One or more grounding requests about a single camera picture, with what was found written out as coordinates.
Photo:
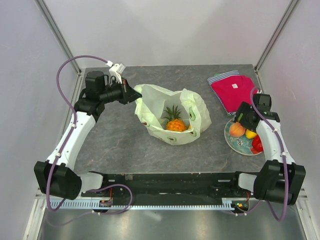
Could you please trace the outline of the pale green plastic bag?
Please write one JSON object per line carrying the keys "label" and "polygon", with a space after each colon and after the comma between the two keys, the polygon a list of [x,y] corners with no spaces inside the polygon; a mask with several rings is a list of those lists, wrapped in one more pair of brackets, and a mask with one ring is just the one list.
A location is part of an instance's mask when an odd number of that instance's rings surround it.
{"label": "pale green plastic bag", "polygon": [[[139,84],[134,89],[142,94],[136,100],[135,114],[148,133],[170,145],[185,145],[197,140],[212,124],[203,98],[196,92],[183,89],[172,91],[154,84]],[[188,128],[183,132],[166,130],[166,107],[178,106],[180,118]]]}

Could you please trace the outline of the small pineapple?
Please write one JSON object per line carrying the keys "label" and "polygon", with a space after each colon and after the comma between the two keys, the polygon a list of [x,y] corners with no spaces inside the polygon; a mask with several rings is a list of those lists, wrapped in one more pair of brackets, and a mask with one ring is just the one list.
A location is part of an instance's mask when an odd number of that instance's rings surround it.
{"label": "small pineapple", "polygon": [[172,107],[167,106],[164,112],[166,113],[164,118],[167,120],[165,126],[167,131],[184,132],[187,130],[186,124],[180,117],[181,110],[178,109],[177,105],[173,105]]}

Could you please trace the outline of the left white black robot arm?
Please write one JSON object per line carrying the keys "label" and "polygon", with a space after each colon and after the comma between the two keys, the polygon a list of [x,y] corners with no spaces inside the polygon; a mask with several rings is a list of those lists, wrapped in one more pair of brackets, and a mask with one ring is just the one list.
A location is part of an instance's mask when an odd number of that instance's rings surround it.
{"label": "left white black robot arm", "polygon": [[129,86],[126,79],[118,82],[115,76],[102,71],[90,71],[84,79],[85,88],[74,105],[70,124],[60,142],[46,161],[37,161],[34,173],[43,194],[74,200],[79,194],[92,190],[106,196],[110,185],[98,172],[76,174],[74,167],[83,143],[105,110],[105,105],[117,101],[123,105],[142,95]]}

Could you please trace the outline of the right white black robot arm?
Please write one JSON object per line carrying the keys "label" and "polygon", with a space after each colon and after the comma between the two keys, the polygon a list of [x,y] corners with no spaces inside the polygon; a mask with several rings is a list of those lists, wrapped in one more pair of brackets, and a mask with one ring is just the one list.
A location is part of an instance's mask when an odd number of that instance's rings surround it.
{"label": "right white black robot arm", "polygon": [[237,179],[229,184],[229,191],[240,197],[248,190],[258,200],[294,205],[306,176],[305,167],[296,164],[289,154],[282,137],[280,118],[271,111],[271,96],[252,92],[250,100],[250,103],[241,103],[234,119],[257,133],[265,163],[258,173],[236,172]]}

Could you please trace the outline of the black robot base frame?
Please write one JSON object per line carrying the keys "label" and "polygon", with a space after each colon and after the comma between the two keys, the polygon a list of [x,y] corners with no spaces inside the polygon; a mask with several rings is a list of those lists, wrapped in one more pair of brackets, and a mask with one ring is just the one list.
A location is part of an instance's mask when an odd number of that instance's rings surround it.
{"label": "black robot base frame", "polygon": [[103,174],[98,192],[82,197],[111,198],[121,204],[198,204],[222,198],[254,198],[236,185],[236,175],[223,173],[128,173]]}

